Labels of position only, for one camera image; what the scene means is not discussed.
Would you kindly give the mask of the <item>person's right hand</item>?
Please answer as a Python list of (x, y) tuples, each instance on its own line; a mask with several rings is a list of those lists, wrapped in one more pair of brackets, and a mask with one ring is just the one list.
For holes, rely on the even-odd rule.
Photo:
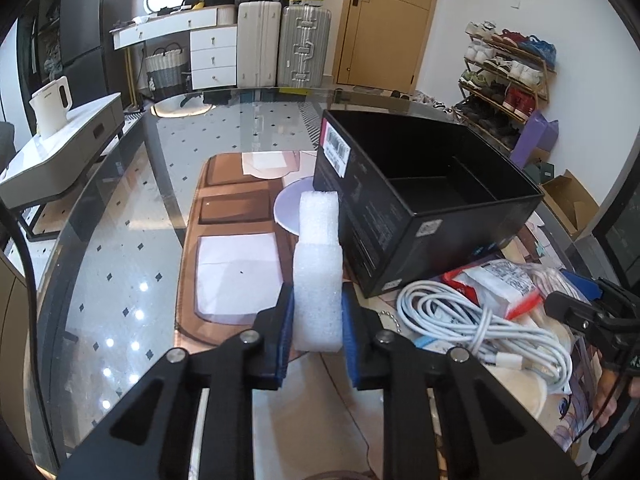
[[(597, 416), (596, 424), (599, 427), (605, 426), (616, 411), (617, 399), (614, 390), (616, 389), (617, 378), (617, 374), (612, 370), (607, 370), (606, 368), (602, 370), (592, 409), (593, 415)], [(628, 394), (631, 398), (635, 399), (638, 399), (640, 396), (640, 382), (638, 377), (634, 378), (629, 385)]]

